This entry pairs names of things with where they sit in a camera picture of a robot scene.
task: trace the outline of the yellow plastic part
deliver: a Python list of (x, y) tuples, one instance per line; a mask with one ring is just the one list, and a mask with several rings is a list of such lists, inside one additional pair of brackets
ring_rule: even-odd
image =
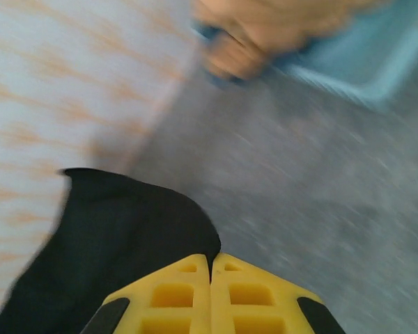
[(227, 254), (212, 268), (213, 334), (314, 334), (297, 304), (315, 294)]
[(205, 255), (191, 255), (110, 294), (129, 298), (114, 334), (210, 334), (210, 283)]

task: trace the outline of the black cloth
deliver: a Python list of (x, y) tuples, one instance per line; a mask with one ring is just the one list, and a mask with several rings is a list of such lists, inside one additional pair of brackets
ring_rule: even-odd
[(191, 254), (211, 265), (220, 241), (192, 200), (123, 175), (64, 172), (71, 189), (52, 238), (17, 279), (0, 334), (77, 334), (104, 298)]

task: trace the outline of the light blue object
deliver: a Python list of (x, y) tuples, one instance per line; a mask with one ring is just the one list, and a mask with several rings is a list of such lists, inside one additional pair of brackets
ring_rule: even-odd
[(290, 77), (385, 111), (418, 63), (418, 0), (395, 0), (356, 18), (334, 38), (315, 42), (296, 60), (274, 63)]

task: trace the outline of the floor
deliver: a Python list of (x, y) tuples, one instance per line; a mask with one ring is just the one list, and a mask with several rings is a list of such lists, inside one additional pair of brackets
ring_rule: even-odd
[(418, 71), (405, 86), (380, 115), (197, 71), (132, 176), (193, 198), (224, 251), (320, 295), (347, 334), (418, 333)]

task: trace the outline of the patterned wallpaper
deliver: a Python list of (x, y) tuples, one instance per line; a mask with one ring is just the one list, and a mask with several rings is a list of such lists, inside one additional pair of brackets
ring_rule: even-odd
[(59, 211), (60, 168), (123, 172), (185, 80), (185, 0), (0, 0), (0, 305)]

